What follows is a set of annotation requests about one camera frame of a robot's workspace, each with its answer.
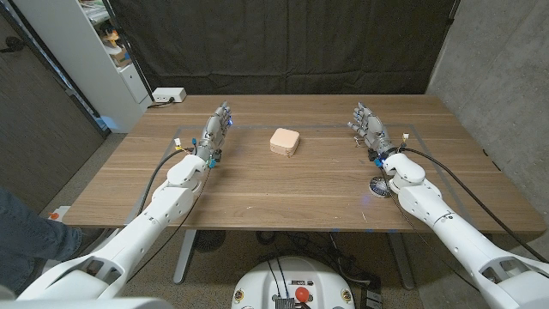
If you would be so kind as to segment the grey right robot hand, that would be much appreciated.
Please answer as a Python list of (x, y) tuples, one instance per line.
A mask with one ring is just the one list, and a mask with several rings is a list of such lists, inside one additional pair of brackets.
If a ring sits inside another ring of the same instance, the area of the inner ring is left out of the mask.
[(364, 141), (370, 161), (382, 162), (395, 153), (396, 146), (391, 142), (386, 126), (371, 109), (359, 102), (353, 118), (354, 123), (347, 125)]

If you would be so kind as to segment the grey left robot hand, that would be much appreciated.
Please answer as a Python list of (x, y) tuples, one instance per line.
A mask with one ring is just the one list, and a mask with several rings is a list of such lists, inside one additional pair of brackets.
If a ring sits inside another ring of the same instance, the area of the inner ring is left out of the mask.
[(208, 119), (195, 149), (195, 155), (203, 159), (209, 168), (220, 161), (221, 148), (231, 126), (231, 107), (225, 100)]

